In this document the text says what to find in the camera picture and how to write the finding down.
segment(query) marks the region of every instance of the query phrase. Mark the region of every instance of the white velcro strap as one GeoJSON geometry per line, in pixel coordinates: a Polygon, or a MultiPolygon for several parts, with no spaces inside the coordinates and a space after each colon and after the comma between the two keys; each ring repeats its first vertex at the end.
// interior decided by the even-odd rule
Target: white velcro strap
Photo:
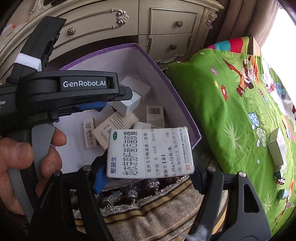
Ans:
{"type": "Polygon", "coordinates": [[[38,72],[42,71],[41,60],[24,53],[19,53],[15,63],[36,69],[38,72]]]}

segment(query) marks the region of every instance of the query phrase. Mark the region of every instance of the finger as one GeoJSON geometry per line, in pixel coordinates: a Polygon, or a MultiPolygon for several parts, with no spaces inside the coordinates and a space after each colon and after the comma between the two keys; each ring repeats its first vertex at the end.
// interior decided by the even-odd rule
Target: finger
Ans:
{"type": "Polygon", "coordinates": [[[9,168],[28,168],[33,159],[33,148],[29,143],[17,142],[10,138],[0,140],[0,173],[5,173],[9,168]]]}
{"type": "Polygon", "coordinates": [[[58,128],[55,128],[54,135],[52,137],[52,144],[54,146],[63,146],[67,143],[66,135],[60,131],[58,128]]]}
{"type": "Polygon", "coordinates": [[[13,192],[7,172],[0,174],[0,197],[8,210],[16,214],[25,215],[13,192]]]}
{"type": "Polygon", "coordinates": [[[49,180],[48,178],[43,178],[39,183],[37,183],[36,188],[35,188],[35,192],[38,197],[41,196],[48,180],[49,180]]]}
{"type": "Polygon", "coordinates": [[[48,155],[43,159],[40,170],[45,178],[50,178],[52,173],[62,168],[62,159],[56,149],[50,147],[48,155]]]}

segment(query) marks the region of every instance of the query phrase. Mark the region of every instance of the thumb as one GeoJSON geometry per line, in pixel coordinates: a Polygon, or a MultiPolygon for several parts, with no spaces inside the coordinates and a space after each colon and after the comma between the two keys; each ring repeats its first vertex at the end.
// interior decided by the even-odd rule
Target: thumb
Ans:
{"type": "Polygon", "coordinates": [[[33,148],[29,143],[17,142],[10,138],[0,140],[0,173],[9,168],[28,168],[34,159],[33,148]]]}

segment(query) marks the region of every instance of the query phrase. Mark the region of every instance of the window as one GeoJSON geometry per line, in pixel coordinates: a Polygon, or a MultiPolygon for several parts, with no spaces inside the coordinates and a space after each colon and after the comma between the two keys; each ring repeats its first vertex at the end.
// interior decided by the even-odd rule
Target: window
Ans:
{"type": "Polygon", "coordinates": [[[284,9],[279,9],[261,52],[296,103],[296,26],[284,9]]]}

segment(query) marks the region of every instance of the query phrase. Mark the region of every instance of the green bedsheet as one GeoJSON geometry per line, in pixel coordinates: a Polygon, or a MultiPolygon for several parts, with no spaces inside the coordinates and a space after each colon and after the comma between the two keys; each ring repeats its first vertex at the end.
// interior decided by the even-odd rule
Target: green bedsheet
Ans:
{"type": "Polygon", "coordinates": [[[247,173],[275,234],[296,201],[296,113],[274,70],[259,56],[204,49],[187,63],[171,64],[166,74],[201,123],[222,171],[247,173]],[[287,147],[283,187],[277,187],[267,147],[278,127],[287,147]],[[282,188],[289,195],[278,200],[282,188]]]}

